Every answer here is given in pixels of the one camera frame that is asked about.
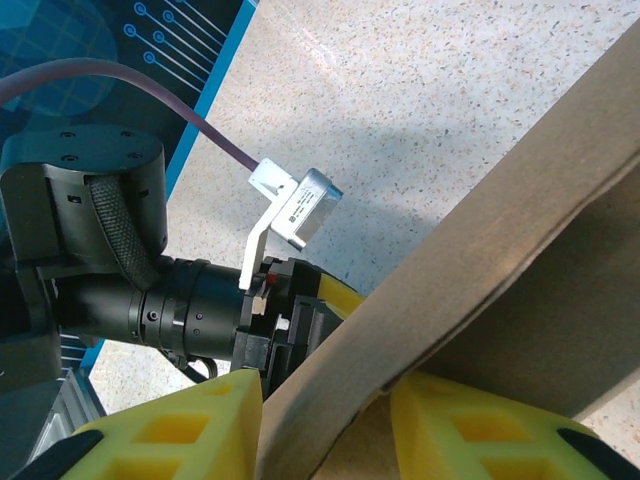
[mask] speckled floor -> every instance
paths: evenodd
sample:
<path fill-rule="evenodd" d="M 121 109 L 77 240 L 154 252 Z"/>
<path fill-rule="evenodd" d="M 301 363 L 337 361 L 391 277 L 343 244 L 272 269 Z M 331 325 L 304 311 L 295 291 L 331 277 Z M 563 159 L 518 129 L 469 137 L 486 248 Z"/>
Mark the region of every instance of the speckled floor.
<path fill-rule="evenodd" d="M 633 0 L 263 0 L 208 118 L 256 158 L 344 190 L 304 256 L 367 293 L 639 17 Z M 267 204 L 247 177 L 200 138 L 167 253 L 239 267 Z M 268 253 L 296 255 L 274 239 Z M 111 412 L 188 385 L 157 353 L 111 342 L 92 380 Z M 636 385 L 587 424 L 640 464 L 639 416 Z"/>

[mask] yellow foam block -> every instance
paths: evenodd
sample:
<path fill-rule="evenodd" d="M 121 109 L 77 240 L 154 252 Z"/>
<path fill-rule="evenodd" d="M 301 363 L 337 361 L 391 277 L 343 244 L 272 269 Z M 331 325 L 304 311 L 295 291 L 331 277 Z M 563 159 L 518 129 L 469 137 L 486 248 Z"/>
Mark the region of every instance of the yellow foam block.
<path fill-rule="evenodd" d="M 323 274 L 320 277 L 318 298 L 324 300 L 342 320 L 351 315 L 364 301 L 364 297 L 335 278 Z"/>
<path fill-rule="evenodd" d="M 558 435 L 567 418 L 423 373 L 391 394 L 403 480 L 606 480 Z"/>
<path fill-rule="evenodd" d="M 238 370 L 85 425 L 105 438 L 64 479 L 252 479 L 261 420 L 260 377 Z"/>

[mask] yellow foam padding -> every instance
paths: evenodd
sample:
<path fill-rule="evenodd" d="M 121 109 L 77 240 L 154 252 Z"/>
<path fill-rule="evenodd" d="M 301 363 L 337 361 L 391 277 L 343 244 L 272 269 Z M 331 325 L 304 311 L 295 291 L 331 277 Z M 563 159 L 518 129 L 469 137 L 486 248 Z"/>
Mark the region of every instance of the yellow foam padding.
<path fill-rule="evenodd" d="M 567 418 L 424 373 L 391 394 L 402 480 L 606 480 L 562 440 Z"/>
<path fill-rule="evenodd" d="M 85 425 L 105 438 L 64 480 L 253 479 L 261 420 L 259 374 L 238 370 Z"/>
<path fill-rule="evenodd" d="M 335 278 L 323 274 L 317 297 L 345 320 L 364 301 L 364 297 Z"/>

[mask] black cylindrical motor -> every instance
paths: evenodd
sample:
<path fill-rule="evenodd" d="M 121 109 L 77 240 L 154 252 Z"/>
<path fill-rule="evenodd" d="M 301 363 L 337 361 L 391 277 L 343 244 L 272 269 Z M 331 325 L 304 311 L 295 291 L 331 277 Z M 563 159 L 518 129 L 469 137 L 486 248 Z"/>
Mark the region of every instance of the black cylindrical motor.
<path fill-rule="evenodd" d="M 240 271 L 162 257 L 158 281 L 140 292 L 120 275 L 58 282 L 58 318 L 69 332 L 229 360 L 240 320 Z"/>

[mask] black cable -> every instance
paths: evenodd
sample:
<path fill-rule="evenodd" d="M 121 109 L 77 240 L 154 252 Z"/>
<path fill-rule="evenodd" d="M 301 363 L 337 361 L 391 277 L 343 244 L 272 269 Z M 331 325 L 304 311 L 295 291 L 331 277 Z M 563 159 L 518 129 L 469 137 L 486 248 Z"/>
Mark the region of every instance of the black cable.
<path fill-rule="evenodd" d="M 92 177 L 88 183 L 98 221 L 122 274 L 131 285 L 146 292 L 160 276 L 133 224 L 118 177 Z"/>

